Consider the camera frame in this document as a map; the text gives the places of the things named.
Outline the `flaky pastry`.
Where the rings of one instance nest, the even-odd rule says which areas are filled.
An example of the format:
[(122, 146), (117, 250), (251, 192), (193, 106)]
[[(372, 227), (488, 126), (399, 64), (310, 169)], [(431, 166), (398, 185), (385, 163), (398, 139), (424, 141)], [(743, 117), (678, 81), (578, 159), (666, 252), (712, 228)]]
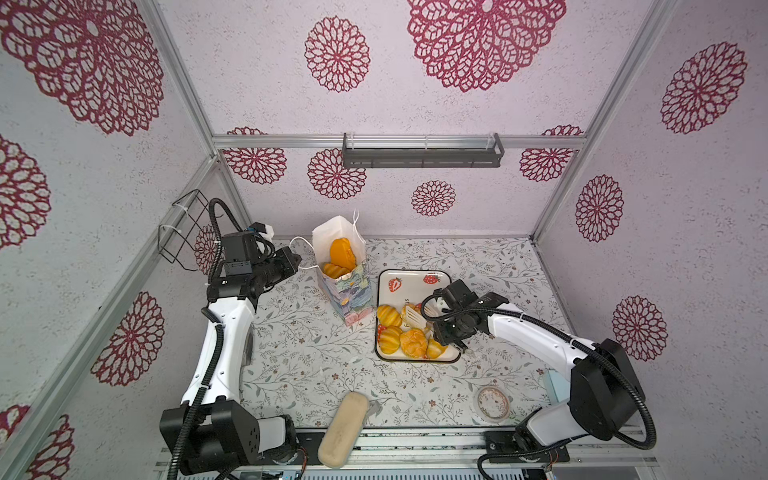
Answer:
[(401, 317), (403, 319), (403, 323), (411, 329), (418, 328), (425, 330), (428, 327), (426, 319), (411, 304), (406, 304), (403, 307), (401, 311)]

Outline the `long twisted orange bread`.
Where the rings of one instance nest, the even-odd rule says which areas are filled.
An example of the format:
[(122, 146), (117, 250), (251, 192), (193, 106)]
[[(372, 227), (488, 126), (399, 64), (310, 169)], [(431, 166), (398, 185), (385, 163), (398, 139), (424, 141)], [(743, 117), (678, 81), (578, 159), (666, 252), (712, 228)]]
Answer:
[(335, 239), (329, 249), (330, 263), (349, 271), (357, 267), (357, 258), (348, 238)]

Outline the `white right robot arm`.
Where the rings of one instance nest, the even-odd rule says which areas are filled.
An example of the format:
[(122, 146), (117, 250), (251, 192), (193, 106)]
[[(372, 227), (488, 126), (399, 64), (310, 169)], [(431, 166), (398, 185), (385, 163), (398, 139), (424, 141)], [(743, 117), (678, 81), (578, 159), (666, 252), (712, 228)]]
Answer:
[(521, 348), (569, 383), (568, 399), (534, 411), (515, 427), (515, 455), (539, 456), (587, 436), (640, 450), (655, 447), (658, 433), (645, 394), (617, 342), (568, 334), (494, 292), (439, 289), (423, 300), (421, 313), (442, 345), (464, 348), (482, 333)]

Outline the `white metal serving tongs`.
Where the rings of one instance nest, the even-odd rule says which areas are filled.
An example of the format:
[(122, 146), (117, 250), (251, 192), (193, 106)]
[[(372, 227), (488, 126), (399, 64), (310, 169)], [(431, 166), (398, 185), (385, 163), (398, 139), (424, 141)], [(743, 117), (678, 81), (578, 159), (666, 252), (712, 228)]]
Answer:
[(427, 320), (421, 313), (422, 303), (406, 304), (401, 312), (403, 322), (410, 328), (418, 328), (425, 332), (433, 329), (432, 322)]

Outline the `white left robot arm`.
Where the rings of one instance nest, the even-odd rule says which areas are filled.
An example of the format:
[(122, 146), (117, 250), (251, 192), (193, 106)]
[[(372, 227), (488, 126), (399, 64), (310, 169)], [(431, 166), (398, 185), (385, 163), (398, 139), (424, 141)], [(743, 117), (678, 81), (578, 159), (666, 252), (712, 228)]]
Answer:
[(212, 268), (195, 373), (180, 405), (164, 410), (159, 423), (171, 452), (168, 478), (215, 472), (226, 479), (240, 467), (298, 455), (291, 417), (251, 414), (241, 404), (240, 377), (260, 296), (295, 275), (300, 261), (283, 247), (257, 262), (229, 258)]

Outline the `floral paper gift bag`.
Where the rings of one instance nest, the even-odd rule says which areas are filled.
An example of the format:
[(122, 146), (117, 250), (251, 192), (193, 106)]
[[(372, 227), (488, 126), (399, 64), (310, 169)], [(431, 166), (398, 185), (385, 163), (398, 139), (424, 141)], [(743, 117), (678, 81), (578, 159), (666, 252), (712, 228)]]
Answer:
[[(366, 242), (358, 230), (360, 213), (354, 210), (352, 219), (335, 216), (319, 225), (312, 231), (311, 239), (296, 236), (289, 241), (289, 246), (295, 243), (306, 244), (313, 257), (300, 270), (317, 272), (318, 284), (326, 294), (334, 312), (343, 320), (347, 327), (371, 318), (374, 315), (373, 287), (371, 286), (367, 269)], [(330, 263), (329, 249), (331, 243), (338, 238), (348, 238), (357, 258), (357, 267), (338, 279), (327, 277), (322, 267)]]

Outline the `round orange bun bottom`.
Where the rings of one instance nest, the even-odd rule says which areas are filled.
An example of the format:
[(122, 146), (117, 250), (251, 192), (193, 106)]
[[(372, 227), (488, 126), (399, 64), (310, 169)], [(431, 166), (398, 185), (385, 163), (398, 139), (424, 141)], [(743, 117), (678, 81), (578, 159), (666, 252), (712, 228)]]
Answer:
[(412, 359), (421, 359), (426, 356), (428, 340), (425, 333), (419, 328), (412, 328), (400, 335), (400, 349)]

